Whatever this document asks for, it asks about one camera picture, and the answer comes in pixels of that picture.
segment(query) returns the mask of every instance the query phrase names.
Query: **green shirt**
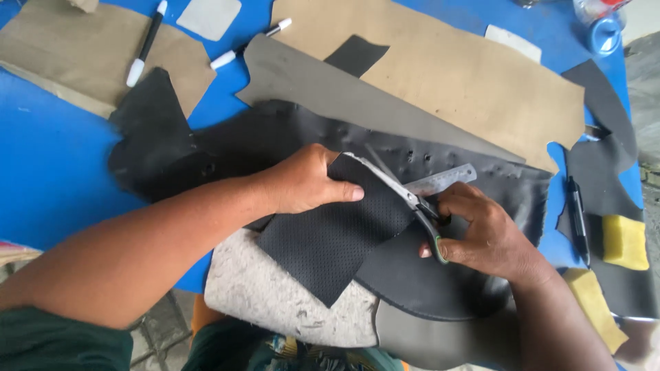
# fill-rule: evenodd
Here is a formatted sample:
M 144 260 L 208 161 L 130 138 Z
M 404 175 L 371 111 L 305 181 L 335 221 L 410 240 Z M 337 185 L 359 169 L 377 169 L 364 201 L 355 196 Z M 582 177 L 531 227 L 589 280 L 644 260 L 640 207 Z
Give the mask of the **green shirt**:
M 0 312 L 2 370 L 128 370 L 133 338 L 126 330 L 71 320 L 36 308 Z M 240 320 L 223 320 L 195 336 L 184 371 L 332 369 L 403 371 L 378 349 L 303 345 Z

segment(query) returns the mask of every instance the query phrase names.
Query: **white paper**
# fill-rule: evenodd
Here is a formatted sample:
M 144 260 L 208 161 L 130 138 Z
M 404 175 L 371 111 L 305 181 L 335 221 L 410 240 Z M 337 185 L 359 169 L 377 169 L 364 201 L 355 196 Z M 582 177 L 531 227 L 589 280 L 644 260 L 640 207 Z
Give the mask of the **white paper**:
M 191 0 L 176 24 L 205 39 L 218 41 L 240 10 L 238 0 Z
M 510 31 L 489 24 L 484 37 L 520 51 L 529 59 L 541 63 L 541 49 Z

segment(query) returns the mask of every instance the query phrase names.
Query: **tan fabric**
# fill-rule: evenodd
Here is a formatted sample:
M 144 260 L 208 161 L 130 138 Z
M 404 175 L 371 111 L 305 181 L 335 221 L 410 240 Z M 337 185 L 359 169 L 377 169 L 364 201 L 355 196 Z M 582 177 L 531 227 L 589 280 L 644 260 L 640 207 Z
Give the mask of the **tan fabric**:
M 129 89 L 128 70 L 150 22 L 113 5 L 84 14 L 66 1 L 30 0 L 0 30 L 0 65 L 106 118 Z M 202 43 L 163 24 L 143 77 L 154 66 L 165 68 L 187 117 L 215 78 L 209 63 Z
M 546 151 L 584 130 L 583 88 L 507 46 L 388 0 L 276 0 L 274 36 L 325 59 L 357 34 L 387 53 L 361 79 L 525 159 L 557 171 Z
M 93 13 L 98 6 L 98 0 L 69 0 L 74 6 L 82 9 L 85 13 Z

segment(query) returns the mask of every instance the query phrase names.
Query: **scissors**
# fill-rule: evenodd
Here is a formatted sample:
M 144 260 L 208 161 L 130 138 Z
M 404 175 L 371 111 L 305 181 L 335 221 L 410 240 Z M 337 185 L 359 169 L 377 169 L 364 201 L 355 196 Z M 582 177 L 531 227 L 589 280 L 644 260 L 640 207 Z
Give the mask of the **scissors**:
M 385 165 L 385 163 L 380 159 L 378 154 L 376 154 L 374 149 L 369 144 L 366 144 L 365 147 L 367 148 L 367 151 L 369 151 L 369 153 L 372 155 L 374 160 L 378 163 L 378 166 L 373 165 L 366 158 L 357 157 L 351 152 L 344 152 L 344 154 L 353 157 L 357 161 L 360 161 L 381 181 L 383 181 L 385 185 L 390 187 L 397 195 L 399 195 L 399 197 L 403 199 L 403 201 L 405 201 L 406 205 L 411 208 L 415 219 L 424 227 L 428 237 L 428 245 L 431 249 L 431 254 L 433 257 L 442 264 L 448 263 L 448 261 L 442 257 L 442 254 L 440 253 L 440 247 L 438 246 L 440 233 L 431 221 L 434 220 L 438 224 L 446 224 L 448 220 L 442 218 L 436 208 L 431 206 L 431 204 L 429 204 L 423 197 L 413 194 L 403 185 L 401 185 L 394 173 Z

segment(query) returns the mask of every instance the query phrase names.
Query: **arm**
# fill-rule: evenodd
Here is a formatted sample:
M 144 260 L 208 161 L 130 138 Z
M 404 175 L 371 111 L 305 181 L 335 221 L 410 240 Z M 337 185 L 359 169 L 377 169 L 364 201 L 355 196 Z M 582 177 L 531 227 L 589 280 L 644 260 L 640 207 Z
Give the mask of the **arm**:
M 501 206 L 456 183 L 440 194 L 438 208 L 470 223 L 462 241 L 441 240 L 442 255 L 511 284 L 525 370 L 617 370 L 568 285 Z M 430 255 L 428 246 L 420 248 L 421 257 Z
M 122 328 L 243 225 L 353 201 L 364 191 L 327 177 L 338 153 L 311 145 L 264 172 L 184 192 L 84 230 L 10 276 L 0 310 L 19 306 Z

